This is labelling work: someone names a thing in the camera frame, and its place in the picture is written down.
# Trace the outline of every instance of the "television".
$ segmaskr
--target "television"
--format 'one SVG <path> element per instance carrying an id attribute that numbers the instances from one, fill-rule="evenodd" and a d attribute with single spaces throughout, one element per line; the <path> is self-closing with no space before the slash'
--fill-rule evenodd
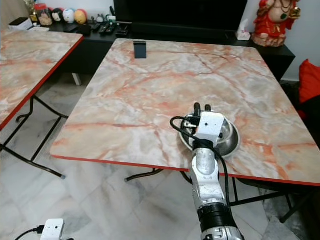
<path id="1" fill-rule="evenodd" d="M 120 23 L 236 31 L 248 0 L 114 0 Z"/>

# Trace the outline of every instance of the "stainless steel bowl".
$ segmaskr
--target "stainless steel bowl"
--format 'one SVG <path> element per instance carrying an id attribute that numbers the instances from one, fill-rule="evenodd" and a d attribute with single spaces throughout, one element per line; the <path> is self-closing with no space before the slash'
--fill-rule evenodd
<path id="1" fill-rule="evenodd" d="M 224 137 L 218 141 L 216 147 L 220 150 L 220 154 L 226 158 L 231 156 L 239 148 L 241 138 L 237 127 L 227 118 L 225 118 L 225 120 L 221 130 Z M 189 144 L 189 137 L 183 135 L 181 132 L 179 133 L 179 136 L 184 145 L 192 151 L 192 146 Z"/>

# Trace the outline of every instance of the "red figurine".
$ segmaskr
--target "red figurine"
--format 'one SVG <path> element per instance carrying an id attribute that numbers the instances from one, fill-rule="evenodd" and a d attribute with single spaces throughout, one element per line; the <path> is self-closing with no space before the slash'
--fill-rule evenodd
<path id="1" fill-rule="evenodd" d="M 291 30 L 295 20 L 300 17 L 297 7 L 300 0 L 261 0 L 255 31 L 254 43 L 263 47 L 280 47 L 285 44 L 286 29 Z"/>

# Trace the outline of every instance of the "marble table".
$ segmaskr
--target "marble table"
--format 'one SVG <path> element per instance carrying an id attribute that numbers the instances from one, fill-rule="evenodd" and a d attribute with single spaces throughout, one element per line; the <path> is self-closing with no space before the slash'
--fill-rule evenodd
<path id="1" fill-rule="evenodd" d="M 83 38 L 61 32 L 1 32 L 0 130 Z"/>
<path id="2" fill-rule="evenodd" d="M 320 151 L 254 48 L 117 39 L 53 143 L 52 156 L 188 171 L 173 116 L 210 104 L 239 130 L 230 176 L 320 186 Z"/>

